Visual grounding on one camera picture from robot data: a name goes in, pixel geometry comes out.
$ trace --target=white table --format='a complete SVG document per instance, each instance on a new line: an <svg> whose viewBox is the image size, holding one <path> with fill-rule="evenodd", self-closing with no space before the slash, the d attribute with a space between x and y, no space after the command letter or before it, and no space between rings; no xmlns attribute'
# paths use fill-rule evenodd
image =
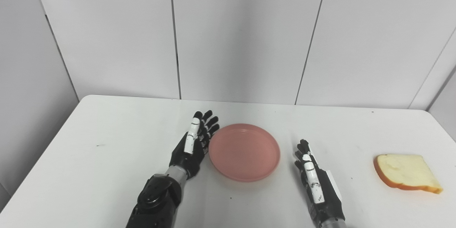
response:
<svg viewBox="0 0 456 228"><path fill-rule="evenodd" d="M90 95L84 98L0 214L2 228L124 228L146 180L168 168L195 111L221 126L251 123L277 140L281 159L262 181L232 181L208 157L185 187L176 228L313 228L293 165L307 139L343 197L349 228L454 224L456 144L424 111L220 103ZM387 187L375 155L423 155L444 191Z"/></svg>

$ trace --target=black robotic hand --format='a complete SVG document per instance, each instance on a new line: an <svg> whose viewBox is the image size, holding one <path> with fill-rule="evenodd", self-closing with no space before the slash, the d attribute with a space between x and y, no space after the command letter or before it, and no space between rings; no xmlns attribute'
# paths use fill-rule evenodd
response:
<svg viewBox="0 0 456 228"><path fill-rule="evenodd" d="M340 192L331 172L319 168L306 140L302 139L297 147L295 165L301 172L312 220L320 228L347 228Z"/></svg>
<svg viewBox="0 0 456 228"><path fill-rule="evenodd" d="M172 227L185 182L198 173L209 141L219 129L218 117L211 116L210 110L204 115L195 113L189 131L171 154L166 174L155 174L147 180L126 228Z"/></svg>
<svg viewBox="0 0 456 228"><path fill-rule="evenodd" d="M212 116L212 110L204 115L200 111L196 112L190 130L173 150L169 166L184 168L187 179L194 177L200 169L204 155L207 154L212 135L220 128L217 122L218 116Z"/></svg>

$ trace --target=robot finger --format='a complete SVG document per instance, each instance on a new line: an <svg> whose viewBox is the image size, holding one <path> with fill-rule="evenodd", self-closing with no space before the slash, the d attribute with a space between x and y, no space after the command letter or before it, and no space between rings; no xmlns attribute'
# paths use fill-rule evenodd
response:
<svg viewBox="0 0 456 228"><path fill-rule="evenodd" d="M202 116L201 120L206 123L206 121L212 116L212 110L208 110L204 115Z"/></svg>
<svg viewBox="0 0 456 228"><path fill-rule="evenodd" d="M210 129L215 123L218 122L218 116L214 116L212 119L210 119L207 123L206 123L206 127L207 129Z"/></svg>

